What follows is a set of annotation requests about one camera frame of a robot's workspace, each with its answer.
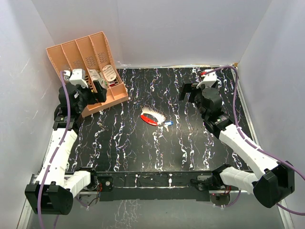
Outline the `blue key tag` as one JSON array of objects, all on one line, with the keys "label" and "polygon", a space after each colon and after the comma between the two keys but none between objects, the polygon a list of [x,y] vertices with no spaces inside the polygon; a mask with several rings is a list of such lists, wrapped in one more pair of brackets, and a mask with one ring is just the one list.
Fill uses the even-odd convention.
[{"label": "blue key tag", "polygon": [[164,122],[164,126],[171,126],[171,125],[173,125],[172,121]]}]

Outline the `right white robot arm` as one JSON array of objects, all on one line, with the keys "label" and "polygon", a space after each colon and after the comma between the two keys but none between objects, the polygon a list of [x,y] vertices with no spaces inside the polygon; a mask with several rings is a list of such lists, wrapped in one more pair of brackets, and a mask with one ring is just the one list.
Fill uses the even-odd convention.
[{"label": "right white robot arm", "polygon": [[267,208],[295,191],[295,172],[291,164],[260,152],[259,146],[243,134],[224,112],[223,100],[216,88],[199,83],[183,83],[179,89],[179,100],[182,101],[186,94],[190,95],[188,101],[198,108],[206,130],[236,152],[252,170],[245,172],[224,164],[215,169],[210,178],[201,182],[203,186],[243,189]]}]

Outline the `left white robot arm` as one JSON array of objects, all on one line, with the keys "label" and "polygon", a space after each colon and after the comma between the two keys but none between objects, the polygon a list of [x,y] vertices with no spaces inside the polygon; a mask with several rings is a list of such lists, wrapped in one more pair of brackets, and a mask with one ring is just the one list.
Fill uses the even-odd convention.
[{"label": "left white robot arm", "polygon": [[59,89],[59,105],[54,112],[54,124],[42,169],[32,184],[25,188],[25,196],[35,214],[67,215],[73,199],[84,189],[94,190],[98,178],[92,168],[77,169],[65,178],[66,166],[72,147],[77,140],[82,112],[88,105],[103,103],[107,90],[98,81],[93,82],[96,92],[79,84],[66,83]]}]

